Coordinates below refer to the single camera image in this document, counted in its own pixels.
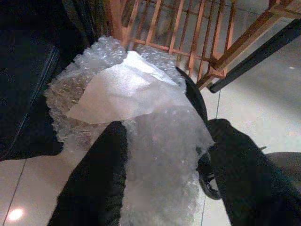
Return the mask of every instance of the black sleeve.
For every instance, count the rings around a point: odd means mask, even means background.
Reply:
[[[211,164],[233,226],[301,225],[301,197],[251,138],[211,120]]]
[[[126,161],[126,128],[112,122],[70,175],[48,225],[117,226]]]

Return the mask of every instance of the wooden crate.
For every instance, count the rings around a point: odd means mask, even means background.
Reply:
[[[142,14],[140,15],[140,21],[138,21],[138,28],[135,33],[132,33],[139,7],[142,7],[141,3],[144,1]],[[188,4],[187,9],[184,9],[185,1]],[[178,62],[181,56],[188,57],[187,69],[189,70],[189,76],[191,77],[194,71],[194,65],[196,60],[200,60],[200,66],[197,74],[197,86],[202,89],[206,87],[214,78],[223,79],[227,74],[227,67],[250,45],[258,40],[269,28],[277,23],[281,17],[289,18],[301,18],[301,0],[270,0],[269,7],[266,9],[257,20],[234,42],[232,43],[233,30],[234,30],[234,18],[236,12],[236,1],[231,3],[230,15],[225,18],[224,6],[225,0],[220,0],[218,3],[217,17],[213,17],[214,5],[217,4],[215,0],[200,0],[199,8],[192,9],[193,0],[176,0],[175,5],[164,4],[164,0],[107,0],[107,12],[110,18],[112,34],[114,37],[121,40],[122,45],[127,48],[131,42],[136,44],[149,45],[164,51],[169,54],[177,54]],[[210,12],[208,16],[204,15],[205,5],[210,6]],[[143,24],[145,22],[146,13],[149,8],[153,6],[154,12],[148,30],[146,40],[140,38]],[[156,26],[158,25],[159,15],[162,8],[169,8],[174,10],[173,21],[170,24],[170,37],[167,39],[165,45],[159,45],[153,40],[154,33],[156,32]],[[125,13],[129,13],[128,17],[122,16]],[[179,27],[182,13],[185,13],[185,22],[183,27]],[[183,51],[183,42],[185,39],[187,26],[189,23],[189,17],[194,16],[196,18],[196,25],[193,33],[193,39],[191,42],[191,48],[189,52]],[[202,43],[199,41],[200,28],[202,21],[206,18],[208,20],[205,39]],[[225,40],[224,52],[217,52],[217,46],[219,43],[222,20],[228,20],[228,30]],[[181,37],[177,37],[180,33],[179,29],[182,29]],[[210,46],[210,57],[206,57],[207,46],[209,41],[209,35],[211,29],[214,29],[213,41]],[[176,38],[181,38],[179,48],[175,48]],[[202,45],[202,53],[197,53],[198,45]]]

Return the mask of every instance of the wooden slat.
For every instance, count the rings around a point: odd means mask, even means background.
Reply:
[[[217,14],[217,21],[215,24],[215,31],[213,36],[213,43],[211,47],[211,54],[210,58],[212,58],[214,55],[217,55],[217,46],[218,41],[220,37],[220,31],[221,31],[221,25],[222,25],[222,16],[223,16],[223,8],[224,8],[225,0],[221,0],[219,8],[218,8],[218,14]],[[199,89],[202,89],[206,87],[213,79],[214,74],[210,74],[212,72],[211,64],[208,65],[208,72],[201,77],[201,79],[197,82],[197,86]]]
[[[188,11],[191,10],[193,0],[189,0],[189,5],[188,5]],[[189,13],[186,14],[185,22],[184,22],[184,27],[183,27],[183,32],[182,32],[182,37],[181,37],[181,42],[180,42],[180,51],[183,50],[183,42],[185,39],[185,34],[187,30],[187,25],[189,21]],[[178,55],[177,57],[177,66],[179,66],[179,62],[181,61],[181,55]]]
[[[145,41],[139,40],[139,39],[131,39],[131,41],[133,41],[135,43],[138,43],[138,44],[143,44],[143,45],[145,45],[145,43],[146,43]],[[165,50],[165,51],[169,50],[169,47],[157,45],[155,43],[150,43],[149,45],[152,46],[152,47],[158,48],[158,49]],[[190,56],[190,53],[182,52],[179,49],[173,49],[173,53],[180,54],[180,55],[183,55],[183,56],[186,56],[186,57]],[[202,57],[202,56],[199,56],[199,55],[196,55],[195,58],[199,59],[199,60],[207,61],[207,62],[210,62],[210,63],[214,62],[212,59],[209,59],[207,57]]]
[[[175,38],[176,38],[176,35],[177,35],[177,32],[178,32],[179,23],[180,23],[180,20],[181,20],[183,5],[184,5],[184,0],[181,0],[180,5],[179,5],[179,9],[178,9],[178,13],[177,13],[177,17],[176,17],[176,20],[175,20],[175,24],[174,24],[174,32],[173,32],[173,36],[172,36],[171,42],[170,42],[169,54],[172,54],[173,49],[174,49]]]
[[[226,52],[232,45],[233,31],[234,31],[234,15],[236,12],[235,3],[236,3],[236,1],[234,1],[231,5],[231,11],[230,11],[230,16],[229,16],[229,23],[228,23],[228,30],[227,30],[224,52]],[[227,68],[225,68],[223,70],[223,74],[224,74],[224,76],[227,75]]]
[[[143,24],[145,22],[145,18],[146,18],[146,14],[147,14],[149,4],[150,4],[150,0],[146,0],[145,6],[144,6],[144,9],[143,9],[143,12],[142,12],[142,17],[141,17],[141,20],[139,22],[137,33],[136,33],[136,38],[138,38],[138,39],[141,38],[142,27],[143,27]],[[136,47],[137,47],[137,44],[135,42],[133,49],[136,49]]]
[[[210,76],[210,73],[204,74],[199,81],[197,81],[198,89],[203,89],[214,79],[213,76]]]
[[[218,8],[218,14],[217,14],[217,22],[215,25],[215,31],[213,36],[213,43],[211,48],[211,57],[217,55],[217,47],[218,42],[220,39],[220,33],[221,33],[221,27],[222,27],[222,16],[223,16],[223,8],[225,5],[225,0],[221,0],[219,8]]]
[[[280,20],[281,16],[270,13],[267,9],[257,20],[242,34],[233,45],[221,56],[213,67],[221,72],[231,64],[250,45],[258,40],[269,28]]]
[[[131,14],[131,17],[130,17],[130,20],[128,22],[128,26],[127,26],[127,29],[126,29],[126,33],[124,34],[124,38],[123,38],[123,41],[122,41],[122,45],[124,47],[128,46],[129,38],[130,38],[130,35],[131,35],[131,31],[132,31],[137,13],[138,13],[140,2],[141,2],[141,0],[136,0],[135,1],[133,11],[132,11],[132,14]]]
[[[207,24],[207,30],[206,30],[205,40],[204,40],[204,45],[203,45],[202,57],[206,56],[207,44],[208,44],[208,40],[209,40],[209,34],[210,34],[211,23],[212,23],[213,12],[214,12],[214,5],[215,5],[215,0],[212,0],[211,7],[210,7],[208,24]],[[201,60],[200,65],[199,65],[197,81],[202,76],[203,67],[204,67],[204,62]]]
[[[220,73],[218,71],[216,71],[213,67],[209,67],[209,74],[210,76],[214,77],[214,78],[219,78],[219,79],[224,79],[225,76],[223,73]]]
[[[124,7],[126,9],[126,10],[123,9],[123,11],[121,11],[121,21],[123,27],[128,26],[128,23],[130,21],[134,9],[134,5],[135,5],[135,0],[126,0],[125,5],[121,4],[121,8]]]
[[[291,18],[291,19],[300,19],[301,18],[301,13],[295,12],[290,9],[286,9],[283,6],[276,5],[273,6],[270,10],[271,13],[277,14],[279,16]]]
[[[158,17],[158,14],[159,14],[161,2],[162,2],[162,0],[157,1],[155,11],[154,11],[154,14],[153,14],[153,17],[152,17],[152,20],[151,20],[151,24],[150,24],[150,30],[149,30],[149,33],[148,33],[147,38],[146,38],[146,45],[150,44],[152,34],[153,34],[154,30],[156,29],[155,24],[156,24],[157,17]]]
[[[178,6],[178,0],[175,0],[175,6]],[[174,17],[177,15],[177,10],[174,10],[173,16],[171,17],[170,23],[169,23],[169,27],[168,27],[168,34],[167,34],[167,38],[166,38],[166,42],[165,42],[165,46],[169,45],[169,49],[170,49],[170,42],[171,42],[171,38],[172,38],[172,29],[173,29],[173,24],[174,24]]]
[[[126,4],[127,4],[127,1],[128,0],[120,0],[120,13],[121,13],[121,15],[122,15],[122,13],[123,13],[123,11],[124,11],[124,8],[125,8],[125,6],[126,6]]]
[[[122,40],[120,0],[106,0],[105,9],[106,15],[109,19],[112,36],[116,39]]]
[[[153,3],[153,4],[156,4],[156,1],[150,0],[150,2]],[[166,8],[174,9],[174,10],[178,9],[175,6],[167,5],[165,3],[162,3],[162,6],[164,6]],[[189,14],[196,15],[196,16],[198,15],[198,13],[195,13],[195,12],[191,11],[190,9],[187,9],[187,10],[183,9],[182,12],[189,13]]]
[[[195,55],[196,55],[196,51],[198,48],[198,39],[199,39],[199,33],[200,33],[201,25],[202,25],[202,16],[204,13],[204,6],[205,6],[205,0],[202,0],[199,10],[198,10],[198,19],[197,19],[196,28],[194,31],[192,45],[191,45],[191,51],[190,51],[190,58],[189,58],[189,64],[188,64],[190,77],[192,76],[193,66],[194,66],[194,62],[195,62]]]
[[[157,32],[157,28],[158,28],[158,24],[159,24],[159,20],[160,20],[160,17],[161,17],[161,12],[162,12],[162,4],[159,8],[159,12],[158,12],[158,16],[157,16],[157,20],[156,20],[156,23],[155,23],[155,29],[153,30],[153,33],[151,35],[151,39],[150,41],[152,42],[156,36],[156,32]]]

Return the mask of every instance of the bubble wrap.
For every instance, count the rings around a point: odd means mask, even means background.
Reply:
[[[164,71],[184,94],[185,81],[175,69],[173,56],[148,46],[138,47],[137,52]],[[101,37],[50,83],[45,95],[63,151],[87,151],[108,125],[88,124],[65,114],[97,73],[122,63],[126,55],[118,40]],[[205,195],[195,171],[201,154],[196,148],[204,152],[213,141],[195,109],[161,108],[123,124],[128,163],[119,225],[200,225]]]

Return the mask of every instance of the wooden frame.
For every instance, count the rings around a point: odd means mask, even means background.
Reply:
[[[132,13],[127,27],[121,26],[121,14],[123,9],[126,9],[125,5],[128,1],[135,1],[133,6]],[[189,2],[188,8],[184,8],[185,1]],[[195,60],[200,60],[199,72],[197,75],[197,86],[202,89],[206,87],[214,78],[224,78],[227,74],[227,67],[239,57],[250,45],[257,41],[269,28],[271,28],[275,23],[277,23],[281,17],[285,16],[288,18],[301,18],[301,0],[269,0],[269,8],[266,9],[257,20],[232,44],[233,39],[233,30],[234,30],[234,20],[235,20],[235,0],[232,1],[228,30],[225,41],[224,53],[217,52],[217,46],[219,43],[219,36],[221,31],[221,24],[223,18],[223,7],[225,4],[224,0],[220,0],[220,3],[217,3],[215,0],[200,0],[200,6],[198,12],[192,11],[192,2],[193,0],[177,0],[175,5],[167,5],[164,3],[164,0],[106,0],[106,9],[109,11],[107,13],[110,18],[110,28],[113,30],[112,35],[115,38],[121,39],[122,44],[127,48],[130,42],[134,43],[134,48],[137,44],[149,45],[164,51],[168,51],[169,54],[177,54],[177,65],[181,60],[181,56],[188,57],[188,70],[189,76],[193,75]],[[142,16],[136,29],[136,34],[132,35],[132,29],[135,24],[137,14],[139,12],[140,3],[143,2],[144,8]],[[208,16],[204,15],[206,4],[210,4],[210,13]],[[213,20],[214,9],[217,4],[218,8],[218,17],[216,21]],[[141,40],[141,32],[143,24],[145,23],[146,13],[148,8],[153,5],[154,13],[150,23],[150,29],[146,40]],[[160,12],[163,8],[168,8],[174,10],[173,19],[169,24],[168,28],[168,38],[165,42],[165,45],[159,45],[153,43],[153,37],[156,32],[156,27],[158,25],[158,20],[160,17]],[[183,14],[185,16],[185,22],[183,28],[179,27],[181,17]],[[187,31],[188,23],[190,16],[195,16],[196,25],[194,29],[194,35],[191,42],[190,52],[183,51],[183,44],[185,40],[185,34]],[[199,43],[200,29],[202,26],[203,19],[208,20],[205,39],[203,44],[202,54],[197,53]],[[213,42],[211,46],[210,57],[206,57],[206,50],[210,40],[210,31],[212,24],[215,23],[215,30],[213,36]],[[182,29],[182,36],[180,44],[175,47],[177,35],[179,29]],[[205,62],[208,63],[207,72],[202,75]]]

